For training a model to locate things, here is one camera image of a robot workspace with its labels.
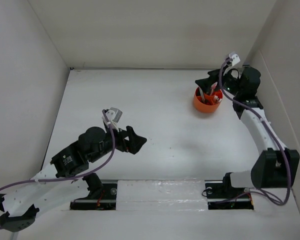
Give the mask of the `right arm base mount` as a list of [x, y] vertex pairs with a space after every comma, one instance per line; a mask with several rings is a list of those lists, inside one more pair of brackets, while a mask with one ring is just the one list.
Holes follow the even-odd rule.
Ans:
[[249, 189], [233, 187], [230, 173], [222, 180], [206, 180], [201, 195], [207, 199], [208, 210], [254, 210]]

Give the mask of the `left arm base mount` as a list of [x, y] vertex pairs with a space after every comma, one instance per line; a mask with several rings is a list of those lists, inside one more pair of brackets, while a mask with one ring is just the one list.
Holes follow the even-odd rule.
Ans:
[[83, 178], [89, 191], [86, 197], [70, 202], [74, 211], [114, 211], [117, 205], [118, 180], [100, 180], [96, 173]]

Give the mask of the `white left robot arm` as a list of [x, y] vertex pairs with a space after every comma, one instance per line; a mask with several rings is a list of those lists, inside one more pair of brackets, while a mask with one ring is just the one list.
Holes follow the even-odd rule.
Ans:
[[131, 126], [88, 128], [34, 177], [0, 188], [0, 230], [22, 231], [40, 215], [73, 200], [96, 200], [97, 209], [104, 209], [102, 199], [110, 190], [96, 172], [115, 151], [135, 155], [146, 142]]

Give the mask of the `pink pencil sharpener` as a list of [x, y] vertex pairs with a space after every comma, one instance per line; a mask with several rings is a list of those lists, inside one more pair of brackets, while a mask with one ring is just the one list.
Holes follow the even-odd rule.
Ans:
[[213, 97], [213, 103], [214, 104], [219, 104], [222, 101], [222, 98], [218, 97], [217, 95], [215, 95]]

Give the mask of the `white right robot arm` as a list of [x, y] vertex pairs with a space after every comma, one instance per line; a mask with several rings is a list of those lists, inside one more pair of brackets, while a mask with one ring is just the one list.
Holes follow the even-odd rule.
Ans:
[[266, 118], [264, 107], [257, 97], [261, 73], [248, 67], [239, 77], [234, 77], [231, 70], [215, 69], [208, 72], [207, 78], [198, 79], [195, 83], [198, 95], [210, 107], [216, 106], [226, 93], [231, 94], [229, 99], [233, 110], [248, 129], [259, 153], [252, 169], [229, 174], [229, 180], [221, 184], [222, 193], [233, 197], [240, 188], [291, 188], [300, 155], [278, 138]]

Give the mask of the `black handled scissors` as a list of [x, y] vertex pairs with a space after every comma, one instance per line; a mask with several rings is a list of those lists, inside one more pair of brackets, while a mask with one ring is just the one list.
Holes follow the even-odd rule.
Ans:
[[199, 89], [199, 93], [200, 93], [200, 96], [201, 96], [201, 102], [202, 102], [203, 104], [206, 104], [207, 101], [206, 101], [206, 98], [205, 98], [205, 92], [202, 90], [201, 87], [199, 87], [198, 89]]

